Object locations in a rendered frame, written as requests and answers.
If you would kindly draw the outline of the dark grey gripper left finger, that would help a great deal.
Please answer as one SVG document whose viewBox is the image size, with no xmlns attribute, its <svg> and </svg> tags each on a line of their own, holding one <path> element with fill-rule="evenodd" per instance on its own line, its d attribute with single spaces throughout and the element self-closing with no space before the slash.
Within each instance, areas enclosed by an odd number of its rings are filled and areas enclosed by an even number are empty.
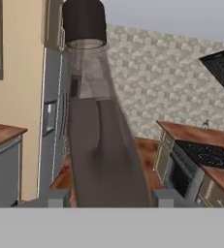
<svg viewBox="0 0 224 248">
<path fill-rule="evenodd" d="M 32 207 L 32 208 L 56 208 L 69 207 L 69 198 L 71 191 L 69 189 L 49 189 L 39 198 L 18 204 L 17 207 Z"/>
</svg>

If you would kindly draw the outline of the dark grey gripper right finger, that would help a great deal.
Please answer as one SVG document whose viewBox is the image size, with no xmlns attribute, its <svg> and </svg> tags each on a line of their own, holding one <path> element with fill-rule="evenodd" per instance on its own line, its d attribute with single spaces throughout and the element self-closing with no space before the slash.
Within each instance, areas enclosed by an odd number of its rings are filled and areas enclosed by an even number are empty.
<svg viewBox="0 0 224 248">
<path fill-rule="evenodd" d="M 188 201 L 175 189 L 154 189 L 151 191 L 152 204 L 154 207 L 167 208 L 201 208 L 202 203 Z"/>
</svg>

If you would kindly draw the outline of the syrup bottle with dark cap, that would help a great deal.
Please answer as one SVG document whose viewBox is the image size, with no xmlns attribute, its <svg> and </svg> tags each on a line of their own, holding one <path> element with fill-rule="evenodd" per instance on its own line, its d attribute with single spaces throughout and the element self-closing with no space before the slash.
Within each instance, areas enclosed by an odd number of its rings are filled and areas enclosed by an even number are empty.
<svg viewBox="0 0 224 248">
<path fill-rule="evenodd" d="M 107 56 L 101 0 L 66 0 L 65 43 L 71 52 L 68 141 L 79 207 L 150 207 L 151 196 Z"/>
</svg>

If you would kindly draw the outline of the beige cupboard run, wooden top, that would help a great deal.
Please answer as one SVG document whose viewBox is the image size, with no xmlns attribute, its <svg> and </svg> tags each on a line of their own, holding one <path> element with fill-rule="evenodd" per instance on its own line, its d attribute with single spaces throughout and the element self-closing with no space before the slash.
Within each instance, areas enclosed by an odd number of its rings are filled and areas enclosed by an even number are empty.
<svg viewBox="0 0 224 248">
<path fill-rule="evenodd" d="M 166 174 L 169 172 L 172 162 L 171 151 L 175 140 L 205 143 L 222 146 L 224 148 L 224 131 L 213 129 L 203 130 L 200 127 L 176 124 L 160 121 L 162 134 L 153 169 L 164 188 L 171 188 L 166 182 Z M 195 200 L 206 207 L 224 207 L 224 170 L 207 166 L 201 166 L 205 176 Z"/>
</svg>

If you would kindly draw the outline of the steel oven with black hob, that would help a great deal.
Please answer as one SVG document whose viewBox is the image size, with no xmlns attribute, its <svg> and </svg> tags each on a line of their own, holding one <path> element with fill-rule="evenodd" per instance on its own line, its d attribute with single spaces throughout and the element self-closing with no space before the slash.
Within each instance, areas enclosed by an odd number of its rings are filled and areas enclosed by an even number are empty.
<svg viewBox="0 0 224 248">
<path fill-rule="evenodd" d="M 222 146 L 176 139 L 171 158 L 166 182 L 190 202 L 197 199 L 205 176 L 201 166 L 224 170 Z"/>
</svg>

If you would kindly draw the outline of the grey cupboard with wooden top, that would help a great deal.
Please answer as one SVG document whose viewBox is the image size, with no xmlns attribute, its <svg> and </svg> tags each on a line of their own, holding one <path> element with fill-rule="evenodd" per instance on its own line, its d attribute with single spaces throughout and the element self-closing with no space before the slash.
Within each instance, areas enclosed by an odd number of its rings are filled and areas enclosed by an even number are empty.
<svg viewBox="0 0 224 248">
<path fill-rule="evenodd" d="M 0 207 L 21 198 L 22 136 L 25 128 L 0 124 Z"/>
</svg>

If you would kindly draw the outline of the grey fridge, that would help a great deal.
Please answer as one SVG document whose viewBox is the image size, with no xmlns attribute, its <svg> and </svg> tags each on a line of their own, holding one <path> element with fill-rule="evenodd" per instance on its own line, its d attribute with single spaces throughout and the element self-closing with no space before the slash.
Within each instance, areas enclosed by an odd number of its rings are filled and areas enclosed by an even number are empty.
<svg viewBox="0 0 224 248">
<path fill-rule="evenodd" d="M 44 48 L 37 196 L 46 192 L 61 170 L 67 120 L 69 57 Z"/>
</svg>

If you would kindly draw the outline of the black range hood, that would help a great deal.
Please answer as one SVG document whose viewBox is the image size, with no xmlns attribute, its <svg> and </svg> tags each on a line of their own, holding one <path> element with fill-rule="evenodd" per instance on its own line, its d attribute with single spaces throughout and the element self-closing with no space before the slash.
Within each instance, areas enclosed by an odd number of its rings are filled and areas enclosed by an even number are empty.
<svg viewBox="0 0 224 248">
<path fill-rule="evenodd" d="M 200 57 L 199 60 L 224 87 L 224 50 Z"/>
</svg>

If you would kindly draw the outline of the beige wall cupboard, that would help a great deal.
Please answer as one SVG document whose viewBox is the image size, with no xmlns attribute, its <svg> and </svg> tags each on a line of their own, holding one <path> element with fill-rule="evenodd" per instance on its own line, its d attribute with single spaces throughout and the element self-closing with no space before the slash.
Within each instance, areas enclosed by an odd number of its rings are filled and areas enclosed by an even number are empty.
<svg viewBox="0 0 224 248">
<path fill-rule="evenodd" d="M 61 46 L 63 0 L 45 0 L 45 47 L 59 51 Z"/>
</svg>

